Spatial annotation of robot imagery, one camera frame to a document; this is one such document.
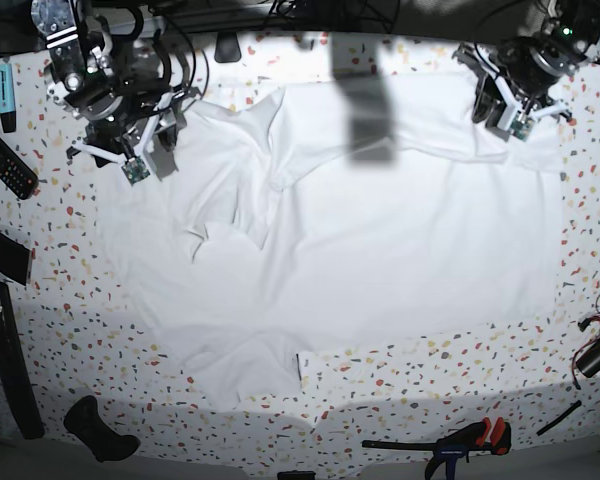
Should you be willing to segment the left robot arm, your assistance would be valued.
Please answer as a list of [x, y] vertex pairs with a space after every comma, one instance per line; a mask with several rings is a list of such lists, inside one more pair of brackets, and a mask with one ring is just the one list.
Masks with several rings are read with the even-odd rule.
[[472, 121], [525, 141], [546, 117], [572, 119], [549, 90], [600, 59], [600, 1], [540, 3], [545, 18], [531, 36], [493, 48], [461, 44], [454, 57], [478, 77]]

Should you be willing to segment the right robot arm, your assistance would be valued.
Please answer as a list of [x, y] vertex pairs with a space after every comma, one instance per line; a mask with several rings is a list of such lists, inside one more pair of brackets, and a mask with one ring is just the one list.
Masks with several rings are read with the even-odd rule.
[[177, 142], [177, 112], [194, 99], [194, 45], [173, 19], [182, 1], [34, 1], [50, 57], [48, 97], [86, 122], [67, 150], [113, 163], [131, 180], [155, 173], [157, 145]]

